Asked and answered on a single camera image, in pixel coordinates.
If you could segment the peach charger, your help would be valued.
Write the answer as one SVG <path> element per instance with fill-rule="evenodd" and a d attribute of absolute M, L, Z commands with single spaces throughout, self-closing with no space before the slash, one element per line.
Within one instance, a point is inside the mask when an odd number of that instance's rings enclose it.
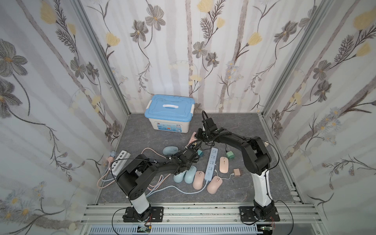
<path fill-rule="evenodd" d="M 240 171 L 239 168 L 235 168 L 235 169 L 234 169 L 234 176 L 235 176 L 235 177 L 239 177 L 239 176 L 241 176 L 241 171 Z"/>

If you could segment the light blue power strip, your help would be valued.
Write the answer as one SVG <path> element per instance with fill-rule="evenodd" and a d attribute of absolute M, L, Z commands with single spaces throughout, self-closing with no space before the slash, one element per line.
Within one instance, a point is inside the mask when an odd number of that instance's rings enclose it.
<path fill-rule="evenodd" d="M 207 164 L 207 168 L 206 168 L 206 172 L 205 172 L 205 178 L 204 178 L 205 181 L 211 181 L 212 180 L 213 173 L 214 173 L 214 170 L 215 170 L 217 155 L 218 155 L 218 149 L 215 148 L 215 147 L 212 147 L 211 152 L 210 152 L 210 156 L 209 156 L 209 160 L 208 160 L 208 164 Z"/>

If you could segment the peach mouse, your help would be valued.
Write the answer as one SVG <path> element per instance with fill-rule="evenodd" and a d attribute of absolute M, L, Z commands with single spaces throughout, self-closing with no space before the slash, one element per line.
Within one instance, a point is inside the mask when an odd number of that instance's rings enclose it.
<path fill-rule="evenodd" d="M 229 159 L 227 157 L 220 157 L 219 171 L 223 174 L 226 174 L 229 172 Z"/>

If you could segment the green charger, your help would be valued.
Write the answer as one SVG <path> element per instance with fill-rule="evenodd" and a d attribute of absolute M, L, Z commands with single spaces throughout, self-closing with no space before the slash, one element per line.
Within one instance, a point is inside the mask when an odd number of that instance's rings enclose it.
<path fill-rule="evenodd" d="M 235 155 L 233 153 L 233 151 L 228 151 L 226 152 L 226 157 L 229 159 L 229 160 L 232 160 L 235 158 Z"/>

